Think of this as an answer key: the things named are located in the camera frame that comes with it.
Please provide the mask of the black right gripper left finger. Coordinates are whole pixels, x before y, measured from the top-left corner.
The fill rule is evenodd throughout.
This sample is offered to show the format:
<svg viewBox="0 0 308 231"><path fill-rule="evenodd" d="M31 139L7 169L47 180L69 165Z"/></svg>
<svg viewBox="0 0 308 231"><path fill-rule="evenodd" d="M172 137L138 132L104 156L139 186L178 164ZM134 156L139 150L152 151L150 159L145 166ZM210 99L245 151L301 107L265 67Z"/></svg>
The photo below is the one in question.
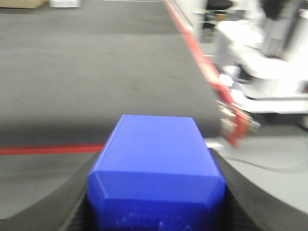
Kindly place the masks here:
<svg viewBox="0 0 308 231"><path fill-rule="evenodd" d="M64 231L87 190L97 153L0 157L0 229Z"/></svg>

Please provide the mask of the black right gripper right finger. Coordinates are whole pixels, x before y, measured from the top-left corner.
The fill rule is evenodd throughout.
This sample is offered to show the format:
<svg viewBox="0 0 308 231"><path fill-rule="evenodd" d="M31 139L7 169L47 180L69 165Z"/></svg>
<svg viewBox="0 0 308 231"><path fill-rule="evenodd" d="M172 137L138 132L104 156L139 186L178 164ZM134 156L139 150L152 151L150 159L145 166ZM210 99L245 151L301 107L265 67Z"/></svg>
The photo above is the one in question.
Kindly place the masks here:
<svg viewBox="0 0 308 231"><path fill-rule="evenodd" d="M234 231L306 231L308 214L281 200L244 176L210 149L227 185L224 213Z"/></svg>

